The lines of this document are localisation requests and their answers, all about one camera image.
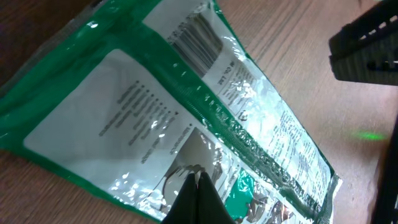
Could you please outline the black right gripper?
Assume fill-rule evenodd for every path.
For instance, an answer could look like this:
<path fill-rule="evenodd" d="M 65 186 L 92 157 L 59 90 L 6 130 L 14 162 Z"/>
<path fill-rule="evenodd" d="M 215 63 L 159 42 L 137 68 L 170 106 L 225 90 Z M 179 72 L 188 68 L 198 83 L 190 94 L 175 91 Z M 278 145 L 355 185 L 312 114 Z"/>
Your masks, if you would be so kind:
<path fill-rule="evenodd" d="M 337 80 L 397 85 L 397 0 L 377 3 L 329 40 Z"/>

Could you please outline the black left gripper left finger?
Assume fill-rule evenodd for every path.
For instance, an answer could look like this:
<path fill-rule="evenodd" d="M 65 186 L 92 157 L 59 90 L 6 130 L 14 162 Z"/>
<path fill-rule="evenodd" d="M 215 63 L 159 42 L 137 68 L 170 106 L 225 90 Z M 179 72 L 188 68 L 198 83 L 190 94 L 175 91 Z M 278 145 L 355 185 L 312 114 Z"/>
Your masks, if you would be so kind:
<path fill-rule="evenodd" d="M 197 223 L 197 183 L 195 174 L 189 174 L 182 185 L 169 213 L 161 224 Z"/>

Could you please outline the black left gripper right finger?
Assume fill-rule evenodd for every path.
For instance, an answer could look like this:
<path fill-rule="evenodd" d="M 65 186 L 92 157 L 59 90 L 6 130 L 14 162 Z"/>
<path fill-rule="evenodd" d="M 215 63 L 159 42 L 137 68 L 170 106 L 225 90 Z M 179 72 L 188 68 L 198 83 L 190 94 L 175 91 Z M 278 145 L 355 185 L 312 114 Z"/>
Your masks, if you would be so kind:
<path fill-rule="evenodd" d="M 197 185 L 197 223 L 235 224 L 206 172 L 200 174 Z"/>

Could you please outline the green white wipes package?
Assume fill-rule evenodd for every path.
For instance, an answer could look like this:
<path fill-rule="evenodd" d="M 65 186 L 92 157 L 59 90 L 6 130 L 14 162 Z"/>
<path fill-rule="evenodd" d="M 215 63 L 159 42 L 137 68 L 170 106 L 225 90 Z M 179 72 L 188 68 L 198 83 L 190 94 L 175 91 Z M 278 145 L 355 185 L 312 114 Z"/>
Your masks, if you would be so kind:
<path fill-rule="evenodd" d="M 331 223 L 341 179 L 215 1 L 100 1 L 1 87 L 1 147 L 162 221 L 206 172 L 235 223 Z"/>

